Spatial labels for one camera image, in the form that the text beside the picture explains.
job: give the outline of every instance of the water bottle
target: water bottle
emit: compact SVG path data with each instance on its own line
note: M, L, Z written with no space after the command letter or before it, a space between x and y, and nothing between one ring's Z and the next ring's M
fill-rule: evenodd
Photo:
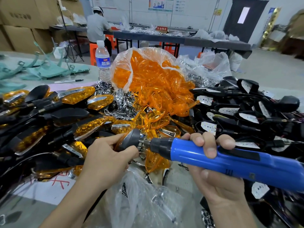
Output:
M104 41L97 41L98 48L95 52L96 64L99 70L99 80L111 83L110 55L104 47L104 43Z

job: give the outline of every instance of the person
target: person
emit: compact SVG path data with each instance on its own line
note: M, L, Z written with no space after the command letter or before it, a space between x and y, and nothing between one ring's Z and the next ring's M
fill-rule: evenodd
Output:
M112 44L111 41L105 37L103 31L106 29L109 32L113 32L108 21L103 16L103 10L101 7L93 8L93 15L88 16L87 23L87 37L91 43L96 43L98 40L102 40L107 47L110 57L112 56Z
M100 193L118 182L128 168L128 162L139 156L135 146L117 153L113 145L124 134L98 138L88 148L81 174L71 190L40 228L80 228L87 212ZM233 149L235 141L228 135L215 140L213 134L185 134L182 139L203 146L208 158L216 157L216 146ZM189 166L199 190L206 197L216 228L256 228L251 210L244 195L242 179Z

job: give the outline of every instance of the white cap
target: white cap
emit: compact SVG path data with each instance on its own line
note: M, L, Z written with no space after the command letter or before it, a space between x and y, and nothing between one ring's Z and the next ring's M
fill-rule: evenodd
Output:
M99 41L96 41L96 43L97 43L98 47L104 47L104 43L105 43L105 42L99 40Z
M101 11L102 14L103 14L103 9L102 9L101 7L99 7L99 6L94 7L93 10L99 10L99 11Z

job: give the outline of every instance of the hand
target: hand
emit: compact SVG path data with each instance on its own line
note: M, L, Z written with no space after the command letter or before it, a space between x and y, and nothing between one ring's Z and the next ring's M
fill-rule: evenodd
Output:
M98 138L88 148L85 163L79 178L95 187L99 193L118 182L124 171L129 167L128 162L139 156L137 147L130 146L121 152L115 152L113 145L124 134Z
M215 141L210 132L185 134L182 139L192 140L197 146L203 146L208 158L216 157L217 144L224 149L233 149L235 141L223 134ZM205 170L201 167L188 165L189 171L199 190L206 197L209 206L229 206L231 203L245 200L244 181L219 172Z

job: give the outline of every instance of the dark door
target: dark door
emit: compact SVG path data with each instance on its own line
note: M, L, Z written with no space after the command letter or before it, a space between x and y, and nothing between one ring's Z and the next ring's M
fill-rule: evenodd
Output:
M225 34L238 36L240 41L248 43L267 3L267 0L232 0Z

